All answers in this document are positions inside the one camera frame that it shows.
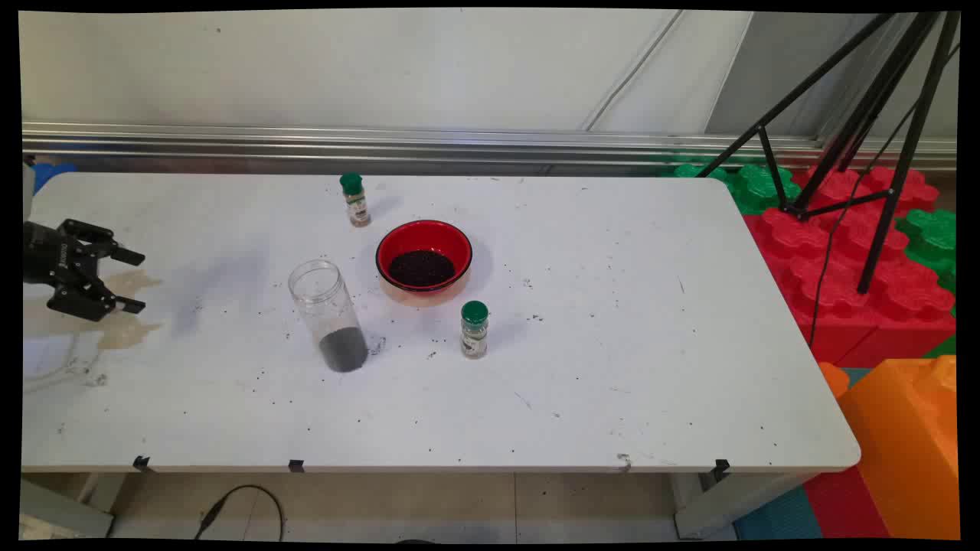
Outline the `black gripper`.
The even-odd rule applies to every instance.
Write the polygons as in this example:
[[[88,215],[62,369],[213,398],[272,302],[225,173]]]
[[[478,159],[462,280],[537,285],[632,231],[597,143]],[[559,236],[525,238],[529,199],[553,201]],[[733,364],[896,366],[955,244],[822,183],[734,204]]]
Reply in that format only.
[[[137,315],[146,304],[108,290],[83,287],[76,266],[77,257],[110,258],[122,264],[140,266],[145,255],[125,248],[112,230],[80,220],[64,220],[58,229],[39,223],[22,226],[22,280],[28,285],[56,287],[47,301],[52,311],[98,322],[113,311]]]

